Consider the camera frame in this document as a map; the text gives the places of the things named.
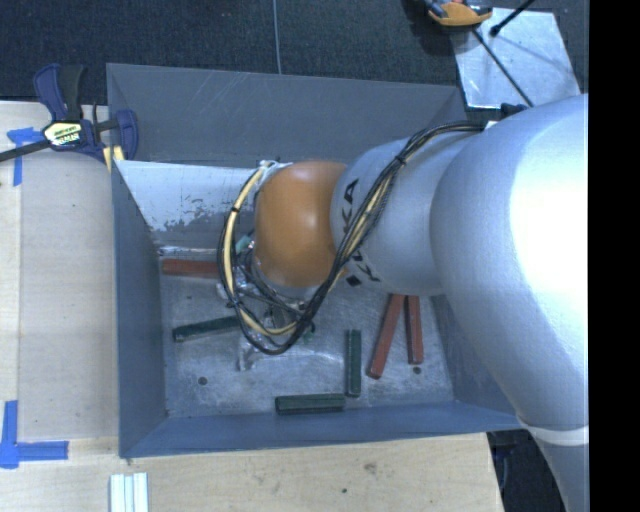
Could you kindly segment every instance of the blue clamp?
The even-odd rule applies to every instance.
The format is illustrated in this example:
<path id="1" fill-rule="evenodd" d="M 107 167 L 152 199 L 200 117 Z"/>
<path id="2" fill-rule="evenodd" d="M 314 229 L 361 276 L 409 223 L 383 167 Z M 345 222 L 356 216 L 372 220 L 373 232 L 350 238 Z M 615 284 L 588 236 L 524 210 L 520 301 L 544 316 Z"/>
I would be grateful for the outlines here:
<path id="1" fill-rule="evenodd" d="M 20 462 L 42 460 L 67 460 L 69 441 L 19 443 L 18 401 L 5 402 L 0 441 L 0 468 L 16 469 Z"/>
<path id="2" fill-rule="evenodd" d="M 103 129 L 118 128 L 120 146 L 127 159 L 132 159 L 138 149 L 138 123 L 135 114 L 130 109 L 116 112 L 117 123 L 98 123 L 95 119 L 91 123 L 82 119 L 82 108 L 78 102 L 78 85 L 85 68 L 83 66 L 60 66 L 49 64 L 38 71 L 33 79 L 33 85 L 42 103 L 51 114 L 52 124 L 68 121 L 80 124 L 82 138 L 69 145 L 52 145 L 56 151 L 75 151 L 105 163 L 105 144 L 100 140 Z"/>
<path id="3" fill-rule="evenodd" d="M 16 147 L 20 147 L 23 144 L 30 144 L 32 142 L 40 142 L 44 140 L 41 132 L 34 130 L 33 128 L 19 128 L 17 130 L 9 130 L 7 137 L 11 139 Z M 17 187 L 22 183 L 22 157 L 16 158 L 13 165 L 13 186 Z"/>

